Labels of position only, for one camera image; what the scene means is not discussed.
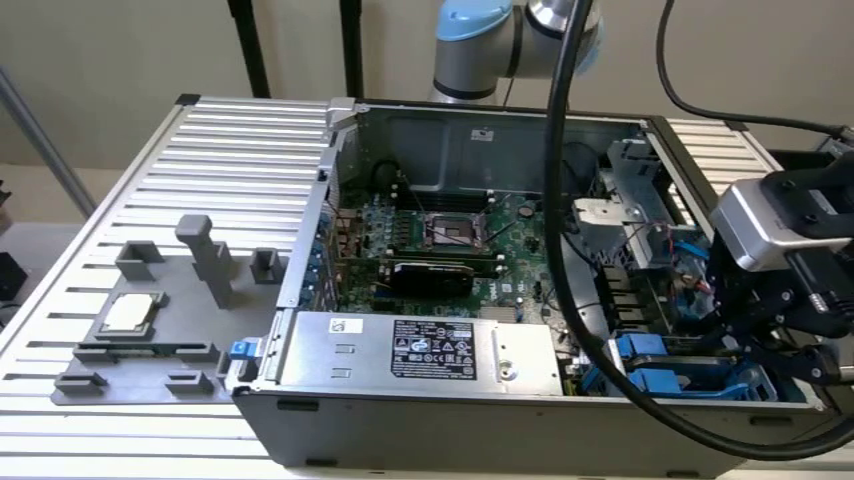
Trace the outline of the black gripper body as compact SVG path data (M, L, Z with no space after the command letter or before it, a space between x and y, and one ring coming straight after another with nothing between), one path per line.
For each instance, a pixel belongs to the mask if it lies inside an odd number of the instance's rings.
M795 327L823 338L853 333L853 277L829 249L799 249L786 254L799 290L806 296L806 318Z

